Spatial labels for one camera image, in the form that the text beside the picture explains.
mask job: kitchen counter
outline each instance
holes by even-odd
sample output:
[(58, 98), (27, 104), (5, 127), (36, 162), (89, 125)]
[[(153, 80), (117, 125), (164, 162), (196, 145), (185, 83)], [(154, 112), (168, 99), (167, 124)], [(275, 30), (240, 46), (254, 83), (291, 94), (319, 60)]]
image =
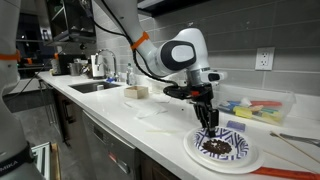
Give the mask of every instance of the kitchen counter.
[[(124, 104), (127, 101), (134, 101), (134, 99), (124, 97), (124, 88), (126, 87), (124, 83), (120, 83), (122, 85), (120, 87), (82, 94), (69, 85), (92, 82), (92, 79), (69, 75), (51, 76), (48, 72), (41, 72), (39, 77), (96, 117), (102, 125), (113, 129), (183, 180), (270, 179), (270, 176), (255, 174), (222, 174), (208, 170), (194, 162), (184, 149), (183, 138), (190, 130), (201, 127), (201, 124), (196, 118), (192, 105), (185, 101), (171, 99), (169, 103), (159, 103), (168, 111), (144, 119), (137, 119), (135, 118), (137, 110)], [(155, 101), (154, 97), (151, 94), (148, 99), (141, 101)], [(268, 152), (264, 153), (263, 166), (307, 171), (271, 155), (275, 154), (320, 173), (320, 164), (278, 138), (269, 135), (272, 130), (277, 133), (319, 138), (320, 121), (288, 116), (283, 127), (277, 127), (220, 113), (220, 126), (226, 126), (228, 120), (246, 123), (244, 134), (256, 146)], [(320, 149), (318, 147), (300, 142), (292, 141), (292, 143), (319, 159)]]

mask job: electrical outlet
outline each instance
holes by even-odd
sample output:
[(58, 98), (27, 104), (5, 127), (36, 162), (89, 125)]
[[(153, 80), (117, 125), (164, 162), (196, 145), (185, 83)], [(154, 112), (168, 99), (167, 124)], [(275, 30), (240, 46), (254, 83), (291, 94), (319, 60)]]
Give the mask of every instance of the electrical outlet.
[(258, 48), (256, 70), (272, 70), (274, 47)]

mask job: plate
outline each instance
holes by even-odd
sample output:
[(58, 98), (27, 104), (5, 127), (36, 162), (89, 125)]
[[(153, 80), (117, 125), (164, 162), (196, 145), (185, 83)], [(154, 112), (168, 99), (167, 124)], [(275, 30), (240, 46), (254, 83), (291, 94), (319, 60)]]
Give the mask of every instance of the plate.
[[(236, 161), (243, 159), (249, 152), (249, 144), (246, 139), (234, 130), (223, 127), (215, 128), (216, 136), (210, 138), (206, 129), (199, 129), (193, 138), (195, 147), (204, 155), (219, 161)], [(230, 145), (230, 152), (225, 154), (216, 154), (203, 148), (203, 145), (209, 140), (218, 140)]]
[(247, 156), (239, 161), (221, 162), (213, 160), (199, 150), (193, 144), (194, 134), (199, 131), (199, 128), (193, 129), (184, 137), (184, 147), (187, 154), (196, 163), (201, 166), (220, 173), (226, 174), (245, 174), (259, 169), (264, 163), (264, 154), (260, 148), (253, 146), (250, 139), (242, 135), (249, 144), (249, 152)]

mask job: robotic arm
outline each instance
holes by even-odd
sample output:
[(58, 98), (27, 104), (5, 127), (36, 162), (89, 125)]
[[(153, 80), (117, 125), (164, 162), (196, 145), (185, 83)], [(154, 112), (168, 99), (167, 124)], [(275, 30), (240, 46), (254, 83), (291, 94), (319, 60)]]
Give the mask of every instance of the robotic arm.
[(219, 111), (211, 105), (213, 93), (210, 82), (224, 79), (226, 74), (210, 70), (207, 48), (200, 30), (182, 30), (172, 40), (156, 48), (140, 26), (137, 0), (95, 2), (126, 36), (132, 50), (138, 51), (152, 76), (161, 78), (187, 70), (187, 86), (174, 84), (166, 87), (164, 93), (181, 100), (191, 99), (202, 127), (207, 128), (210, 137), (214, 137), (215, 127), (219, 125)]

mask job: floor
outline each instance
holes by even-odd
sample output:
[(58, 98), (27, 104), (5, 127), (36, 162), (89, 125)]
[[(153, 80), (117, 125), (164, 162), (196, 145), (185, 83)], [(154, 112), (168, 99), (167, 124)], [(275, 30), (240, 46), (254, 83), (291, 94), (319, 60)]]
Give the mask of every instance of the floor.
[(43, 106), (18, 111), (14, 113), (21, 120), (26, 139), (33, 145), (45, 142), (57, 143), (59, 147), (60, 170), (62, 180), (84, 180), (83, 166), (77, 157), (62, 142), (55, 126), (49, 125), (45, 108)]

